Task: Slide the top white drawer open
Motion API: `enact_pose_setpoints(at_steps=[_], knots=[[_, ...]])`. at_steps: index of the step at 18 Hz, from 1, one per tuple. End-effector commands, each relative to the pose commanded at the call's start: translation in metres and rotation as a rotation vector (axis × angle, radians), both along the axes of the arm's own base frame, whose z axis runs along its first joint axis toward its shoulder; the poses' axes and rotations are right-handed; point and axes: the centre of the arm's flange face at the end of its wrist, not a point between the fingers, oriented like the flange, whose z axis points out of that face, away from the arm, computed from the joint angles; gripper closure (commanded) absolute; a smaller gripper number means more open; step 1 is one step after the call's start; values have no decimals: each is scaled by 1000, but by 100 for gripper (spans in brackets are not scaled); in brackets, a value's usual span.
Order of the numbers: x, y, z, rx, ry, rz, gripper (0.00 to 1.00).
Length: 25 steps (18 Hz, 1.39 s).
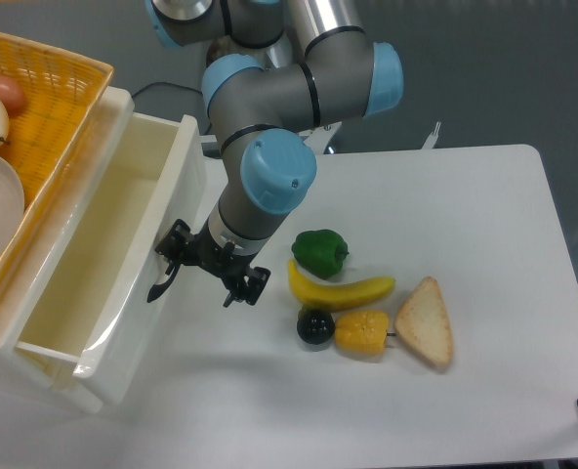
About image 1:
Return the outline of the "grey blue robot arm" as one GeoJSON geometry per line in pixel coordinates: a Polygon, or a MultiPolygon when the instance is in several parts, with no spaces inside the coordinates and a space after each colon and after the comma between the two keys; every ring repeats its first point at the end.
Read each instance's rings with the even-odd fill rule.
{"type": "Polygon", "coordinates": [[[252,261],[305,199],[316,174],[301,133],[395,107],[399,55],[370,42],[351,1],[150,1],[155,32],[170,47],[230,38],[240,53],[210,63],[201,83],[227,185],[202,229],[175,222],[156,252],[161,297],[183,266],[219,278],[229,302],[255,304],[270,273],[252,261]]]}

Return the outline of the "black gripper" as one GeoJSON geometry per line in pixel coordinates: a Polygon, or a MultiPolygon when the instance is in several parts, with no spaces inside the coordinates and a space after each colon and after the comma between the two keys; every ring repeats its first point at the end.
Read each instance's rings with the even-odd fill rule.
{"type": "Polygon", "coordinates": [[[233,302],[254,306],[270,278],[269,269],[250,266],[253,255],[238,254],[236,245],[231,241],[220,246],[209,233],[193,236],[189,225],[182,219],[173,223],[158,242],[155,252],[168,265],[165,272],[167,277],[173,277],[180,266],[189,265],[193,252],[196,265],[222,280],[227,289],[224,307],[229,307],[233,302]]]}

